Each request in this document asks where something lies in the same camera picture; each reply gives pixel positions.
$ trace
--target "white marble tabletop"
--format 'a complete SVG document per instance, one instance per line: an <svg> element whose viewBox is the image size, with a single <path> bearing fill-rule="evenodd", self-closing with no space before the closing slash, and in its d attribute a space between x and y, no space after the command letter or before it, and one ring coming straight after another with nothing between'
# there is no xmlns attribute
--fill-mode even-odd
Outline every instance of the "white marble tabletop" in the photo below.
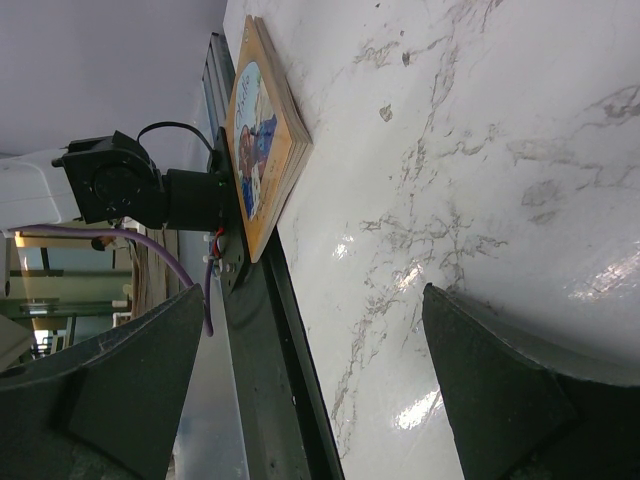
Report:
<svg viewBox="0 0 640 480"><path fill-rule="evenodd" d="M640 3L245 0L315 150L278 223L349 479L462 477L424 285L640 365Z"/></svg>

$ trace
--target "stack of books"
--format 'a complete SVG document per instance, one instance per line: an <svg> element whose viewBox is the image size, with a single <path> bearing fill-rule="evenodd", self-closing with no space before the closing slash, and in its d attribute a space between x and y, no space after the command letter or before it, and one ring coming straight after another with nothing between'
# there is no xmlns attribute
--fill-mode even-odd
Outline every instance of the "stack of books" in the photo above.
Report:
<svg viewBox="0 0 640 480"><path fill-rule="evenodd" d="M312 149L258 17L245 20L226 132L249 253L257 262Z"/></svg>

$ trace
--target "illustrated character on book cover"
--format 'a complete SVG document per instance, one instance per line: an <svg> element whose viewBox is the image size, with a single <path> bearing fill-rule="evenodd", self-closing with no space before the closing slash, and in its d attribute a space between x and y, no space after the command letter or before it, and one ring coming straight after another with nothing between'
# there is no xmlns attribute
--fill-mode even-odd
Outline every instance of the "illustrated character on book cover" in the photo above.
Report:
<svg viewBox="0 0 640 480"><path fill-rule="evenodd" d="M255 62L245 67L238 81L234 121L236 169L251 220L260 208L260 185L278 125Z"/></svg>

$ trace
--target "purple cable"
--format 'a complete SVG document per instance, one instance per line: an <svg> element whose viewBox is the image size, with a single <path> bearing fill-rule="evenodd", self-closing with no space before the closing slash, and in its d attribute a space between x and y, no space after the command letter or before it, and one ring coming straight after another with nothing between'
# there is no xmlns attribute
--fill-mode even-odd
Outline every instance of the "purple cable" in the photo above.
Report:
<svg viewBox="0 0 640 480"><path fill-rule="evenodd" d="M176 275L180 278L182 284L189 288L193 286L193 280L186 272L182 265L176 260L176 258L169 253L169 251L164 248L162 245L154 242L146 235L142 235L138 232L131 232L129 230L124 230L120 228L102 228L102 229L84 229L84 228L69 228L69 227L58 227L55 225L29 225L27 227L21 228L13 228L12 232L20 231L20 232L42 232L42 233L62 233L73 235L74 237L86 237L86 238L94 238L94 237L124 237L130 240L134 240L136 242L145 245L150 248L154 252L158 254L160 258L162 258L167 265L175 272ZM204 327L208 337L213 336L213 323L211 322L211 305L209 300L209 293L211 288L211 268L213 268L213 262L210 260L207 264L208 275L205 279L205 288L204 288Z"/></svg>

